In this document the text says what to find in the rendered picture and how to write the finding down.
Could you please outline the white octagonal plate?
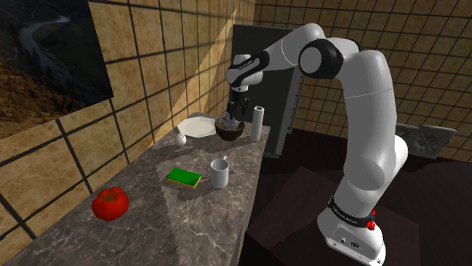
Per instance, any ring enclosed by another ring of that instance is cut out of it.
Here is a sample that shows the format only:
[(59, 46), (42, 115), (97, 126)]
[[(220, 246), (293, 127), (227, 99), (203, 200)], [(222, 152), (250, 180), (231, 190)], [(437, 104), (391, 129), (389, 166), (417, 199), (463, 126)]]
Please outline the white octagonal plate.
[(177, 128), (180, 133), (192, 138), (204, 138), (216, 133), (215, 119), (204, 116), (184, 119)]

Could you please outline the dark refrigerator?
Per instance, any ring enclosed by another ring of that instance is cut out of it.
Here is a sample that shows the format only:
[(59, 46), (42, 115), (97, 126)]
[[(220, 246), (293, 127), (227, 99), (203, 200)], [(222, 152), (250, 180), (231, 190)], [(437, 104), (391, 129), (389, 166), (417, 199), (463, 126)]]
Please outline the dark refrigerator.
[[(290, 29), (236, 25), (233, 27), (231, 55), (255, 54), (289, 32)], [(261, 106), (265, 109), (262, 123), (270, 128), (270, 132), (264, 156), (278, 158), (282, 154), (300, 77), (301, 72), (296, 67), (265, 72), (262, 81), (251, 85), (247, 91), (249, 106), (245, 113), (240, 110), (234, 112), (237, 119), (251, 122), (254, 107)]]

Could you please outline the grey ornate carved panel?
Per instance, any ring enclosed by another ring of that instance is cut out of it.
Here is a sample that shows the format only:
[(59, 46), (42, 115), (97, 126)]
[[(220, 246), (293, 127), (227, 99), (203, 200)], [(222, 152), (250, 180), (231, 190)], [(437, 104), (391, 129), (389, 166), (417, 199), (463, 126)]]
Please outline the grey ornate carved panel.
[(396, 124), (396, 134), (406, 142), (408, 153), (429, 159), (437, 158), (451, 143), (456, 132), (453, 128), (435, 125)]

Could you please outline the red tomato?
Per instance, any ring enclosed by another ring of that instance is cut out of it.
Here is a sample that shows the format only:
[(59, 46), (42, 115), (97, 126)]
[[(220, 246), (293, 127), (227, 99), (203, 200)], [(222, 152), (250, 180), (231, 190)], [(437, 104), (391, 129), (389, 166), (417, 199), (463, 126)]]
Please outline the red tomato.
[(104, 221), (112, 221), (121, 217), (128, 208), (129, 198), (120, 187), (104, 189), (92, 201), (93, 213)]

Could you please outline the white paper towel roll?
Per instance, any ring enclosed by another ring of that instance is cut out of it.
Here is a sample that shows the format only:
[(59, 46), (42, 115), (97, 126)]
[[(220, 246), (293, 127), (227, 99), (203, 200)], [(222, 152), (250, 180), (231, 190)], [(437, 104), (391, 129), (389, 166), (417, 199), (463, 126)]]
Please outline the white paper towel roll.
[(250, 139), (252, 141), (259, 141), (260, 139), (264, 112), (265, 112), (265, 109), (261, 106), (255, 106), (253, 109), (253, 119), (252, 119), (252, 124), (251, 124), (251, 133), (250, 133)]

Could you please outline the dark brown bowl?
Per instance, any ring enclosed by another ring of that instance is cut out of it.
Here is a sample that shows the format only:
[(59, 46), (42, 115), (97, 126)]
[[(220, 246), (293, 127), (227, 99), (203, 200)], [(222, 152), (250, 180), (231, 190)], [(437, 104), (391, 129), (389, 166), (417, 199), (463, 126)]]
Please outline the dark brown bowl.
[(235, 141), (243, 134), (245, 128), (244, 121), (239, 121), (239, 124), (236, 129), (227, 129), (223, 125), (222, 117), (215, 120), (214, 126), (216, 134), (224, 141)]

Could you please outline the white mug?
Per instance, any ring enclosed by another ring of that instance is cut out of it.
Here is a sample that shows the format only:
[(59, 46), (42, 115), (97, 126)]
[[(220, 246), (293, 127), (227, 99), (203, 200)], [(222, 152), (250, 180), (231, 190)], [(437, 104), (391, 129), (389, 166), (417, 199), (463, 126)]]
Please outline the white mug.
[(228, 184), (229, 162), (228, 157), (214, 159), (211, 164), (210, 183), (214, 188), (223, 188)]

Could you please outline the dark robot stand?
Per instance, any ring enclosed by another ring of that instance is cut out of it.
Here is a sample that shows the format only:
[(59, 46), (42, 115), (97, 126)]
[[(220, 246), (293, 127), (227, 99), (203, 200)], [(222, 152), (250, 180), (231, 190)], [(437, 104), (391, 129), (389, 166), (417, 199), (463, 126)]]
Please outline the dark robot stand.
[(328, 208), (337, 183), (299, 168), (249, 226), (281, 266), (421, 266), (417, 223), (383, 206), (353, 227)]

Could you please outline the landscape wall picture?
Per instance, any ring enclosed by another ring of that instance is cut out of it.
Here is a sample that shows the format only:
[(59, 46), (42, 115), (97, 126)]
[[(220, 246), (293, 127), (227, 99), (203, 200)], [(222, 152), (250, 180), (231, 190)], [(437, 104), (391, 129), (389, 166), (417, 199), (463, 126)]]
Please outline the landscape wall picture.
[(0, 139), (112, 97), (87, 0), (0, 0)]

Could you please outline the green and yellow sponge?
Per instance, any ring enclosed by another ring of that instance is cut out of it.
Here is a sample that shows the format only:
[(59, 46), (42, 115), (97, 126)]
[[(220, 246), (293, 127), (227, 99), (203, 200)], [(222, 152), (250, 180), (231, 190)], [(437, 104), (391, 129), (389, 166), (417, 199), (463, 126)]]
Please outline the green and yellow sponge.
[(166, 176), (166, 180), (185, 187), (195, 188), (201, 180), (201, 175), (184, 169), (174, 168)]

